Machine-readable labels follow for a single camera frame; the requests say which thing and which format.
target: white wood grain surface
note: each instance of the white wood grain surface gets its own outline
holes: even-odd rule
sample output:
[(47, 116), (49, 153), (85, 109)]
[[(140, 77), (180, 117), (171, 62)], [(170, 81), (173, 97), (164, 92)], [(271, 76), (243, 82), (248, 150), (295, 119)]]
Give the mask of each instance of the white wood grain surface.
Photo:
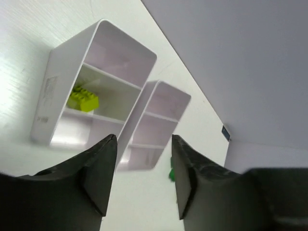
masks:
[[(101, 18), (153, 50), (149, 80), (161, 79), (192, 96), (175, 134), (219, 164), (228, 143), (222, 123), (139, 0), (2, 0), (0, 9), (0, 171), (34, 174), (77, 154), (29, 140), (38, 95), (52, 48)], [(169, 142), (153, 171), (117, 173), (104, 231), (179, 231), (175, 186), (167, 176)]]

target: white wall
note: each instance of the white wall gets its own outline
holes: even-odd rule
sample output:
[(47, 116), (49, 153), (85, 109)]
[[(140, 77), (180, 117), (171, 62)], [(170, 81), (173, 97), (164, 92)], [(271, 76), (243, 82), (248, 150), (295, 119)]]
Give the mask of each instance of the white wall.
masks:
[(238, 173), (253, 167), (308, 167), (308, 150), (231, 141), (225, 167)]
[(307, 0), (142, 0), (234, 140), (308, 150)]

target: shelf compartment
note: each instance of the shelf compartment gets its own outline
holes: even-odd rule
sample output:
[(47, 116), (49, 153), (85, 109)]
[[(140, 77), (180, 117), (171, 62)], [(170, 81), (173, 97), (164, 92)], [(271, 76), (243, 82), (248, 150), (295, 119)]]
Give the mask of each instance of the shelf compartment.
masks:
[(145, 148), (129, 146), (121, 159), (118, 171), (153, 169), (163, 152), (163, 148)]
[(136, 86), (143, 87), (156, 55), (108, 22), (96, 31), (85, 62)]
[(132, 137), (132, 144), (166, 146), (177, 126), (172, 122), (144, 114)]
[(190, 99), (189, 94), (160, 82), (145, 111), (179, 121)]
[[(190, 98), (190, 95), (165, 82), (147, 82), (119, 137), (117, 170), (152, 169)], [(170, 105), (176, 105), (175, 110), (170, 110)]]
[[(32, 140), (85, 149), (109, 133), (119, 139), (155, 62), (151, 50), (107, 20), (80, 31), (50, 52)], [(77, 84), (97, 94), (98, 109), (84, 114), (66, 108)]]
[(123, 124), (65, 110), (55, 128), (50, 145), (85, 150), (109, 134), (119, 136)]
[(95, 115), (122, 121), (127, 119), (141, 92), (140, 87), (107, 75), (88, 64), (83, 64), (76, 85), (99, 97), (99, 108), (94, 110)]

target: white plastic shelf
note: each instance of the white plastic shelf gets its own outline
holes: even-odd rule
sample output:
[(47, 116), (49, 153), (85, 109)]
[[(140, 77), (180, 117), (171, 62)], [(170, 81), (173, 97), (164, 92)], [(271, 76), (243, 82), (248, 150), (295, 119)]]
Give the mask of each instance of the white plastic shelf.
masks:
[[(100, 20), (50, 53), (31, 130), (36, 142), (87, 149), (118, 139), (156, 62), (156, 55), (106, 20)], [(99, 97), (89, 113), (66, 106), (81, 85)]]
[(191, 96), (162, 81), (146, 83), (118, 143), (118, 171), (155, 167)]

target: lego brick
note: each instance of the lego brick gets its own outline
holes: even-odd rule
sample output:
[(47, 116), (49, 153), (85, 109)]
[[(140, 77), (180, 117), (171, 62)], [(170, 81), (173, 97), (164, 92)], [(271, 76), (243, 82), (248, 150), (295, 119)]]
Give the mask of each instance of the lego brick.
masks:
[(67, 105), (76, 110), (89, 112), (99, 107), (99, 100), (94, 93), (77, 86), (73, 88)]

